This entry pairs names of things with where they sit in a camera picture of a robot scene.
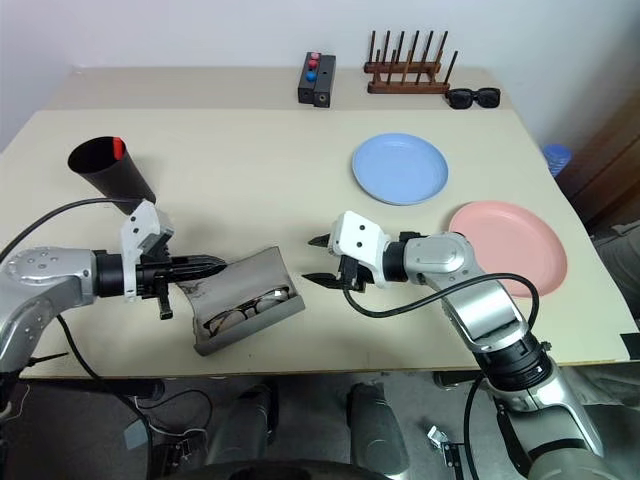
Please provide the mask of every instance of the black box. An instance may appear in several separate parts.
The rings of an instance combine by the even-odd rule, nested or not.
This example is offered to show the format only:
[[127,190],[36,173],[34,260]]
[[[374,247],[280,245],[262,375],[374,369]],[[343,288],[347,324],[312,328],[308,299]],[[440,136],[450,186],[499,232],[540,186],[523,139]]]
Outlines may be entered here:
[[329,108],[331,106],[331,88],[336,70],[335,55],[320,56],[318,78],[313,88],[313,104],[316,107]]

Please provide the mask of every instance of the black cup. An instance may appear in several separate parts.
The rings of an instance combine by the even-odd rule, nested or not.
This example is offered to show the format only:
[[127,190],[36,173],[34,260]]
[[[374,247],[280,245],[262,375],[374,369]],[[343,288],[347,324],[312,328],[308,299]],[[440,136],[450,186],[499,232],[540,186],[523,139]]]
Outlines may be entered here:
[[[156,196],[119,137],[94,138],[77,146],[69,155],[67,164],[105,197],[139,198],[156,203]],[[136,209],[135,204],[120,203],[116,206],[127,215]]]

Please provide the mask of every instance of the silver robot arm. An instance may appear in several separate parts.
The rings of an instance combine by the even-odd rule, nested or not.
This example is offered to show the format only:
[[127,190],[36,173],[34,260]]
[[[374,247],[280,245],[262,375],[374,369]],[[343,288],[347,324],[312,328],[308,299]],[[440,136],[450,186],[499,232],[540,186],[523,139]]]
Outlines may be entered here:
[[[485,273],[458,233],[405,232],[392,242],[377,224],[354,212],[342,214],[329,235],[309,243],[341,257],[339,277],[305,275],[328,288],[364,291],[366,283],[384,288],[409,280],[440,291]],[[500,282],[469,286],[444,297],[442,304],[487,378],[509,457],[523,476],[617,478],[601,458],[602,442],[584,407]]]
[[160,318],[172,317],[168,283],[218,273],[226,264],[208,255],[170,257],[168,218],[143,201],[120,231],[122,254],[40,247],[10,258],[0,269],[0,422],[9,396],[29,365],[42,332],[70,308],[96,297],[157,298]]

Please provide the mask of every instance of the wooden peg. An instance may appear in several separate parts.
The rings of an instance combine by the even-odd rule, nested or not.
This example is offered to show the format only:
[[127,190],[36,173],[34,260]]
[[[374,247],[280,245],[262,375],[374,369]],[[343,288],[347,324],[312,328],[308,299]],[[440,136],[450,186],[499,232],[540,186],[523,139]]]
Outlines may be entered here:
[[373,72],[373,84],[375,85],[380,77],[380,49],[376,51],[376,69]]
[[418,37],[420,36],[420,30],[416,30],[416,34],[413,37],[413,44],[411,45],[411,51],[415,52],[418,46]]
[[447,70],[447,76],[444,77],[444,82],[449,83],[449,77],[451,76],[451,70],[453,70],[453,65],[456,63],[456,58],[458,58],[458,51],[453,52],[453,57],[451,58],[451,63],[449,64],[449,69]]
[[440,60],[442,60],[442,52],[444,51],[444,43],[447,41],[447,35],[449,35],[449,31],[444,32],[444,36],[442,37],[442,42],[440,42],[440,48],[438,49],[438,54],[436,55],[436,59],[433,62],[435,64],[433,74],[431,75],[431,79],[429,83],[433,83],[436,81],[436,70],[438,65],[440,65]]
[[400,52],[402,52],[403,40],[404,40],[404,30],[400,32],[400,42],[398,43],[398,54],[396,55],[396,63],[400,61]]
[[391,54],[391,65],[389,66],[389,73],[387,74],[387,85],[389,85],[391,83],[391,72],[393,71],[393,68],[391,68],[391,66],[396,62],[396,50],[393,50],[393,53]]
[[373,60],[373,48],[376,44],[376,31],[372,30],[371,31],[371,46],[369,47],[369,63],[371,63],[371,60]]
[[387,30],[387,35],[384,38],[384,53],[382,54],[382,64],[387,61],[387,48],[389,47],[389,35],[391,35],[391,30]]
[[413,58],[413,50],[409,50],[407,53],[407,61],[404,62],[404,71],[402,72],[402,82],[401,85],[404,85],[404,81],[407,79],[407,72],[409,71],[409,65],[411,64],[411,59]]
[[427,45],[424,47],[424,52],[422,52],[422,59],[420,60],[420,69],[418,70],[418,76],[416,77],[416,85],[420,81],[420,75],[422,75],[422,71],[424,70],[424,63],[427,61],[427,54],[429,53],[429,47],[431,46],[431,39],[433,38],[433,30],[429,32],[429,38],[427,39]]

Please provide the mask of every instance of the cable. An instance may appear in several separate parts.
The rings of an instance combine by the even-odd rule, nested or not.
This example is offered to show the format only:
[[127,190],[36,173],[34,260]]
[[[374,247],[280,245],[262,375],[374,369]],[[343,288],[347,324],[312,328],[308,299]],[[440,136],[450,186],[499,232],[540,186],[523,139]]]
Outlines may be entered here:
[[[145,407],[141,407],[140,405],[138,405],[138,397],[133,397],[133,403],[134,403],[135,407],[138,408],[138,409],[145,408]],[[204,436],[205,449],[207,447],[207,444],[209,443],[209,435],[207,433],[206,428],[188,428],[187,430],[185,430],[182,433],[173,433],[173,432],[167,432],[166,430],[163,430],[163,429],[161,429],[159,427],[156,427],[151,422],[149,422],[149,428],[151,428],[151,430],[153,430],[154,432],[160,433],[162,435],[167,435],[169,437],[186,437],[191,432],[200,432]]]
[[142,425],[144,426],[144,429],[145,429],[145,431],[147,433],[147,474],[146,474],[146,478],[147,478],[147,480],[152,480],[152,478],[153,478],[153,472],[152,472],[153,434],[151,433],[151,426],[149,425],[149,420],[147,420],[147,417],[145,417],[142,414],[142,412],[136,408],[136,406],[134,405],[134,403],[131,400],[129,400],[124,395],[120,395],[119,393],[114,392],[111,389],[111,387],[109,387],[109,385],[104,381],[104,379],[100,375],[98,375],[96,372],[93,371],[93,369],[89,366],[89,364],[85,361],[85,359],[80,354],[80,351],[78,350],[78,347],[76,346],[76,342],[73,340],[73,337],[71,336],[71,330],[69,330],[69,325],[67,325],[67,322],[65,321],[65,319],[62,317],[62,315],[57,315],[56,318],[58,319],[58,322],[60,322],[60,326],[62,327],[62,330],[64,331],[64,336],[67,338],[67,342],[69,343],[69,347],[71,348],[71,351],[73,352],[73,355],[76,357],[76,360],[78,360],[78,363],[84,369],[84,371],[87,372],[89,374],[89,376],[91,378],[93,378],[102,387],[102,389],[105,392],[112,394],[114,397],[116,397],[118,400],[120,400],[142,422]]
[[469,428],[471,422],[471,407],[473,406],[473,399],[476,396],[476,392],[480,387],[480,384],[484,380],[484,375],[478,375],[471,384],[471,390],[467,395],[467,402],[464,406],[464,420],[462,422],[463,438],[464,438],[464,453],[467,457],[467,463],[469,464],[469,473],[471,473],[472,480],[480,480],[478,477],[478,471],[476,470],[476,463],[473,460],[473,452],[471,451],[471,438],[469,435]]
[[20,401],[20,410],[18,411],[17,415],[14,415],[13,417],[9,417],[6,420],[4,420],[4,423],[10,422],[11,420],[15,420],[16,418],[20,418],[20,416],[22,415],[22,411],[24,410],[24,401],[27,399],[27,395],[29,395],[29,392],[31,391],[31,385],[27,384],[27,391],[24,392],[24,395],[22,396],[22,400]]
[[51,210],[49,213],[47,213],[47,214],[43,215],[42,217],[40,217],[38,220],[33,222],[27,228],[25,228],[22,232],[20,232],[18,234],[18,236],[16,236],[16,238],[11,240],[9,242],[9,244],[2,249],[2,252],[0,252],[0,264],[2,262],[4,262],[4,260],[7,258],[9,253],[11,253],[11,251],[14,248],[16,248],[18,246],[18,244],[22,240],[27,238],[36,228],[40,227],[42,224],[44,224],[48,220],[51,220],[53,217],[55,217],[57,215],[60,215],[63,212],[66,212],[67,210],[71,210],[72,208],[76,208],[76,207],[81,207],[83,205],[90,205],[90,204],[93,204],[93,203],[113,203],[113,204],[117,204],[117,203],[136,203],[136,204],[139,204],[141,201],[142,200],[140,200],[138,198],[103,198],[103,197],[101,197],[101,198],[87,198],[85,200],[78,200],[77,202],[71,202],[71,203],[67,203],[66,205],[62,205],[61,207],[58,207],[58,208],[56,208],[54,210]]
[[213,416],[213,402],[211,401],[211,399],[209,398],[209,395],[207,395],[205,392],[203,392],[202,390],[198,390],[197,388],[190,388],[188,390],[184,390],[180,393],[176,393],[175,395],[172,395],[169,398],[165,398],[163,401],[156,403],[155,405],[139,405],[136,402],[136,406],[140,409],[140,410],[153,410],[156,407],[160,407],[168,402],[170,402],[171,400],[174,400],[178,397],[182,397],[183,395],[187,395],[189,393],[196,393],[200,396],[202,396],[202,398],[204,398],[207,403],[209,404],[209,413],[207,415],[207,420],[204,423],[204,426],[202,427],[207,428],[209,426],[209,424],[211,423],[211,417]]
[[436,292],[415,302],[408,303],[407,305],[404,305],[402,307],[396,307],[381,312],[367,310],[366,308],[359,305],[351,296],[351,292],[349,291],[349,287],[347,285],[342,287],[342,293],[344,294],[344,298],[347,299],[349,305],[351,305],[358,313],[371,318],[386,318],[392,317],[394,315],[400,315],[401,313],[407,313],[415,310],[416,308],[424,307],[425,305],[433,303],[436,300],[440,300],[441,298],[444,298],[454,292],[471,287],[472,285],[476,285],[478,283],[488,282],[490,280],[515,280],[516,282],[522,283],[529,289],[529,291],[531,292],[531,312],[529,313],[528,322],[529,328],[533,328],[536,317],[538,316],[538,310],[540,309],[540,296],[538,295],[538,289],[533,283],[531,283],[530,280],[515,273],[487,273],[485,275],[480,275],[478,277],[465,280],[464,282],[456,283],[455,285],[447,287],[443,290],[440,290],[439,292]]

